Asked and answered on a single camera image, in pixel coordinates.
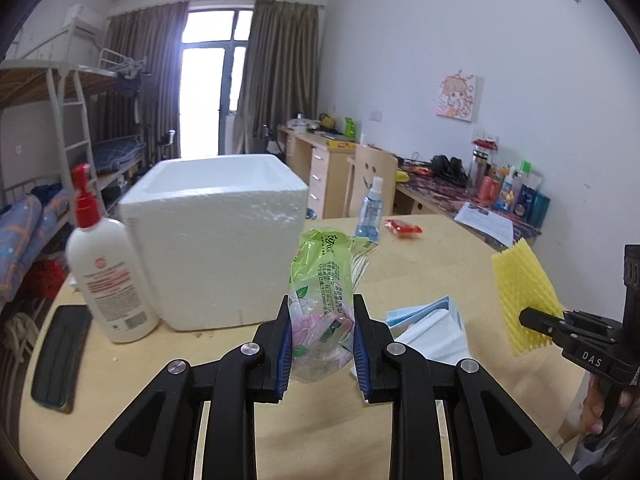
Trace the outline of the person's right hand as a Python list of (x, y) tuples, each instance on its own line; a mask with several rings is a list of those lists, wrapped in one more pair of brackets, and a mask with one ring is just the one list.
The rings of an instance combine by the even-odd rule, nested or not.
[[(620, 408), (628, 408), (634, 403), (634, 399), (638, 396), (638, 388), (625, 389), (618, 399)], [(589, 377), (587, 394), (582, 402), (582, 416), (580, 416), (580, 429), (583, 434), (600, 434), (603, 430), (604, 422), (602, 414), (604, 412), (604, 396), (599, 389), (597, 376)]]

